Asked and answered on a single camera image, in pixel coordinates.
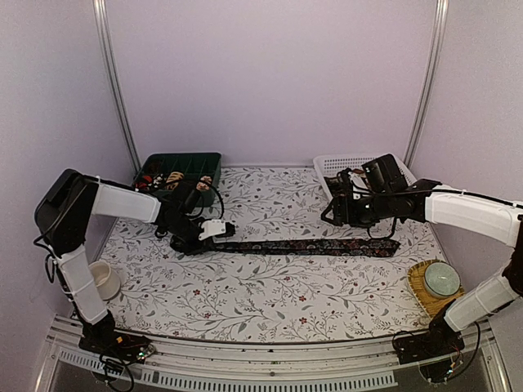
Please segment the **dark floral necktie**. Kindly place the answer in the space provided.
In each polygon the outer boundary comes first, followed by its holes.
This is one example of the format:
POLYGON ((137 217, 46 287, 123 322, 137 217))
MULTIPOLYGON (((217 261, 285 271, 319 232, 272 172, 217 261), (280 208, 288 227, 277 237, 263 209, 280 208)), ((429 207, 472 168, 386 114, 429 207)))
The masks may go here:
POLYGON ((321 238, 258 242, 214 243, 210 250, 263 256, 393 257, 400 243, 390 238, 321 238))

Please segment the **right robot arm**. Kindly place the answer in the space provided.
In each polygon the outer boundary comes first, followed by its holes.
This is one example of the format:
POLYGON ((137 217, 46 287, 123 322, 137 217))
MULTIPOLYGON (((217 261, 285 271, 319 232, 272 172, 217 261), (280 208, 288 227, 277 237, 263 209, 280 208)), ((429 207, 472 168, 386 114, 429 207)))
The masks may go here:
POLYGON ((416 179, 393 154, 377 158, 324 155, 314 168, 329 199, 322 220, 369 229, 379 221, 449 225, 497 240, 512 249, 510 261, 473 291, 452 300, 432 318, 427 332, 400 338, 400 354, 416 359, 463 349, 462 330, 522 296, 522 205, 416 179))

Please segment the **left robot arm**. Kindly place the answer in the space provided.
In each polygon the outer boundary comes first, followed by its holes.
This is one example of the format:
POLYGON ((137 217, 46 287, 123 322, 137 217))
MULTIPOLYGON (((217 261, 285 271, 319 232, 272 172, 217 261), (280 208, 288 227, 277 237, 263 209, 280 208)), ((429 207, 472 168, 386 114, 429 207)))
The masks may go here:
POLYGON ((170 194, 155 195, 67 169, 38 204, 34 220, 40 235, 34 245, 47 251, 47 260, 53 264, 48 276, 58 278, 83 325, 84 337, 103 354, 115 354, 122 339, 88 267, 85 242, 91 217, 152 224, 159 236, 171 234, 181 252, 205 252, 212 238, 224 234, 227 226, 222 218, 191 216, 196 190, 196 182, 178 180, 170 194))

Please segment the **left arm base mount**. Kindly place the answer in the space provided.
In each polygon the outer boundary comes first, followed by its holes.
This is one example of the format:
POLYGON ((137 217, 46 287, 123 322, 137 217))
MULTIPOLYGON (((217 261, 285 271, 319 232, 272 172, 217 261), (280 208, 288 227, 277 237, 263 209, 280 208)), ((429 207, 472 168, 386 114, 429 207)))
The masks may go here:
POLYGON ((123 332, 113 332, 105 342, 94 337, 82 336, 78 346, 98 356, 102 374, 109 385, 120 380, 133 384, 136 377, 131 371, 131 366, 144 364, 156 353, 151 339, 123 332))

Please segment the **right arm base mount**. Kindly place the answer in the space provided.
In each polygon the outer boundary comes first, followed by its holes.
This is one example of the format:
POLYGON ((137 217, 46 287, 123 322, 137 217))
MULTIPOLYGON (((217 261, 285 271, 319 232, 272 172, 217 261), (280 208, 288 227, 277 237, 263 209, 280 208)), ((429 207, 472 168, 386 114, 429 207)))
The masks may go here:
POLYGON ((392 347, 400 364, 417 363, 445 356, 445 359, 422 364, 419 371, 431 384, 446 383, 458 375, 463 365, 465 344, 460 331, 454 331, 445 322, 431 322, 423 333, 397 332, 392 347))

